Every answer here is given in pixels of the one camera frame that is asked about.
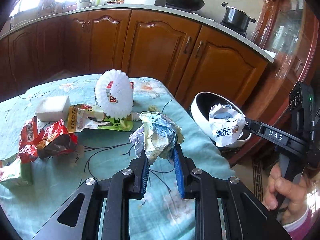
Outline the person's right hand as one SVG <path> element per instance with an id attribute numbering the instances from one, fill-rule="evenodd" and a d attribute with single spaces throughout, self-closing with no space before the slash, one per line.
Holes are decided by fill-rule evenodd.
<path id="1" fill-rule="evenodd" d="M 298 184 L 294 184 L 281 176 L 279 164 L 275 164 L 268 177 L 268 185 L 263 197 L 263 205 L 269 211 L 275 210 L 279 205 L 276 193 L 290 200 L 287 210 L 281 218 L 282 225 L 293 223 L 303 217 L 308 207 L 306 202 L 307 183 L 304 177 L 300 179 Z"/>

